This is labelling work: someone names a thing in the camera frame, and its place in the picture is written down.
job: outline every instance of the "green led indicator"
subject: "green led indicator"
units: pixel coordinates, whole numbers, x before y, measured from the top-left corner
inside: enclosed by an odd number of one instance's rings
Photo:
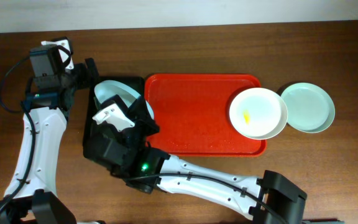
[[[148,168],[149,168],[148,164],[143,164],[142,165],[142,172],[145,172]]]

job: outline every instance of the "white wall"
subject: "white wall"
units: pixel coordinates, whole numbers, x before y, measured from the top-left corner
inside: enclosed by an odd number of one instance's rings
[[[358,19],[358,0],[0,0],[0,32]]]

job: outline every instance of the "red rectangular tray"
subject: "red rectangular tray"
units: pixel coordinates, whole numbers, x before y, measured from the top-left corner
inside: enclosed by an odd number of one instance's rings
[[[229,120],[232,99],[260,87],[247,74],[155,74],[146,80],[160,132],[148,137],[152,147],[181,156],[259,156],[266,140],[238,133]]]

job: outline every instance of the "yellow spot on plate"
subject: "yellow spot on plate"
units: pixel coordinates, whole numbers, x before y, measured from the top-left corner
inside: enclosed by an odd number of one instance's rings
[[[249,116],[248,110],[245,110],[245,111],[243,112],[243,115],[244,115],[244,119],[245,119],[245,121],[246,121],[246,124],[249,124],[250,116]]]

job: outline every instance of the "wooden table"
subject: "wooden table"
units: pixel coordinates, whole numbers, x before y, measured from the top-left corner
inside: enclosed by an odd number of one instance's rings
[[[186,160],[243,175],[275,170],[308,194],[304,217],[358,223],[358,21],[253,24],[161,29],[81,30],[0,34],[0,80],[41,40],[66,35],[74,60],[93,57],[100,75],[152,73],[251,73],[271,90],[305,81],[333,98],[333,125],[318,134],[286,127],[256,158],[187,157]],[[19,108],[30,63],[7,80],[4,99]],[[77,220],[108,223],[237,223],[239,214],[187,195],[140,193],[82,156],[88,91],[76,93],[63,135],[57,193]],[[0,199],[16,166],[22,115],[0,107]]]

